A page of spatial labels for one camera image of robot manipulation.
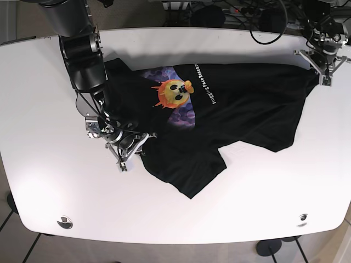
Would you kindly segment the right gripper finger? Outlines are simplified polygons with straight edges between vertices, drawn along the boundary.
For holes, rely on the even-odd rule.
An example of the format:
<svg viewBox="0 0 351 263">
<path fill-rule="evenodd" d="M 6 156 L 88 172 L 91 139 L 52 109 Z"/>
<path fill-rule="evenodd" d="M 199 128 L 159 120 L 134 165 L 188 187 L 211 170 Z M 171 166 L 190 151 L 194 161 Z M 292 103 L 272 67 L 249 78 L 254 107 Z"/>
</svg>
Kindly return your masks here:
<svg viewBox="0 0 351 263">
<path fill-rule="evenodd" d="M 128 171 L 127 167 L 126 167 L 126 164 L 124 162 L 119 162 L 119 168 L 122 172 L 124 171 Z"/>
</svg>

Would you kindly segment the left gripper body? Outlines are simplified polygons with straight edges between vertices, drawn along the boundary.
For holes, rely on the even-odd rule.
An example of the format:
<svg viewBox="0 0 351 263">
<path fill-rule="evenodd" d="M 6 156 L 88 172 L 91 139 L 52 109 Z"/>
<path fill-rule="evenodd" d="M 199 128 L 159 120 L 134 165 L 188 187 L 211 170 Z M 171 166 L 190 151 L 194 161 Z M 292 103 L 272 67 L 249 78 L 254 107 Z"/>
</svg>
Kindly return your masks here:
<svg viewBox="0 0 351 263">
<path fill-rule="evenodd" d="M 343 23 L 303 23 L 301 28 L 308 50 L 295 50 L 294 54 L 302 56 L 321 76 L 332 76 L 341 65 L 350 63 L 349 57 L 338 55 L 349 38 Z"/>
</svg>

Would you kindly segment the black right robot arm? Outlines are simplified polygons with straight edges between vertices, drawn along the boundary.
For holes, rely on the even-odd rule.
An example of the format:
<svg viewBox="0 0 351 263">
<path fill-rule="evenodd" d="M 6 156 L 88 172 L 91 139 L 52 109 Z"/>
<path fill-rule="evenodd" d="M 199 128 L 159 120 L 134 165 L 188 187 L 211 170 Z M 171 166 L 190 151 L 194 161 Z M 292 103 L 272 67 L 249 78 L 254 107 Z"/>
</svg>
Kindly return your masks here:
<svg viewBox="0 0 351 263">
<path fill-rule="evenodd" d="M 87 1 L 36 1 L 59 37 L 64 66 L 76 93 L 76 108 L 87 135 L 103 138 L 121 171 L 156 133 L 137 130 L 138 120 L 125 92 L 113 88 L 105 68 L 101 38 Z"/>
</svg>

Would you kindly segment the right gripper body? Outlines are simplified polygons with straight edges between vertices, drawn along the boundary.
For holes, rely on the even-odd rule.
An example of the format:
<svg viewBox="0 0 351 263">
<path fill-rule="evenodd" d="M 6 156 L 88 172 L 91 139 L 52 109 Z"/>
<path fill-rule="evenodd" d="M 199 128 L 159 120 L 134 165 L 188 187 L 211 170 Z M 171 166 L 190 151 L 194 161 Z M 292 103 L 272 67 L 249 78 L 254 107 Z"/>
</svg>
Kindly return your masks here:
<svg viewBox="0 0 351 263">
<path fill-rule="evenodd" d="M 103 124 L 100 117 L 85 117 L 87 135 L 92 139 L 103 138 L 105 148 L 117 159 L 117 164 L 125 164 L 135 154 L 140 154 L 149 138 L 156 138 L 156 133 L 139 133 L 114 128 Z"/>
</svg>

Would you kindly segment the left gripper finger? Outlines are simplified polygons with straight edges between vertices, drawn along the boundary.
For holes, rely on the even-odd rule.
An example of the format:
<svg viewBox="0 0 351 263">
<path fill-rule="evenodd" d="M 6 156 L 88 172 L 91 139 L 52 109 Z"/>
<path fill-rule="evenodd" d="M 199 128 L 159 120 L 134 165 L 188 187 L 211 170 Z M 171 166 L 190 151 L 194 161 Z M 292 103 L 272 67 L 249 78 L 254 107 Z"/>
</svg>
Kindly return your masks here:
<svg viewBox="0 0 351 263">
<path fill-rule="evenodd" d="M 319 74 L 319 84 L 321 86 L 330 87 L 332 84 L 332 76 Z"/>
</svg>

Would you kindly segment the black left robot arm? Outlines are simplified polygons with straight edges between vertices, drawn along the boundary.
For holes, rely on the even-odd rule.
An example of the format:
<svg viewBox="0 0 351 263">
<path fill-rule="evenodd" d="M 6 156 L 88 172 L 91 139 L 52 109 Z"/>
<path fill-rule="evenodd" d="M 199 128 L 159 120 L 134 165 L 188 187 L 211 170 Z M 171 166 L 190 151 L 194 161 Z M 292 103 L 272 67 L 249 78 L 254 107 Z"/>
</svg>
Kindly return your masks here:
<svg viewBox="0 0 351 263">
<path fill-rule="evenodd" d="M 302 36 L 308 50 L 295 50 L 294 54 L 309 62 L 319 75 L 319 84 L 330 87 L 333 74 L 350 58 L 339 56 L 350 38 L 346 22 L 350 21 L 350 1 L 302 1 L 304 17 Z"/>
</svg>

